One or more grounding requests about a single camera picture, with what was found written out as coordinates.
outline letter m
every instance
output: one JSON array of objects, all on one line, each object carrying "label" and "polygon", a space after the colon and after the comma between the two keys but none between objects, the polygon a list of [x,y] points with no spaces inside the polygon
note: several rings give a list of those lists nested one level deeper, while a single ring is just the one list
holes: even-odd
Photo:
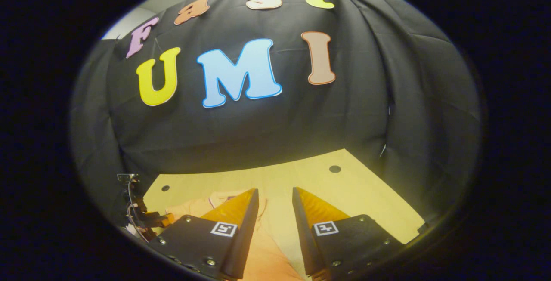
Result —
[{"label": "letter m", "polygon": [[218,83],[234,101],[238,101],[247,77],[248,89],[245,95],[248,98],[259,99],[279,95],[282,91],[281,85],[274,80],[270,63],[269,50],[272,45],[271,39],[247,42],[235,65],[219,49],[201,54],[197,58],[197,63],[203,65],[207,93],[203,107],[218,107],[226,102],[226,96],[220,93]]}]

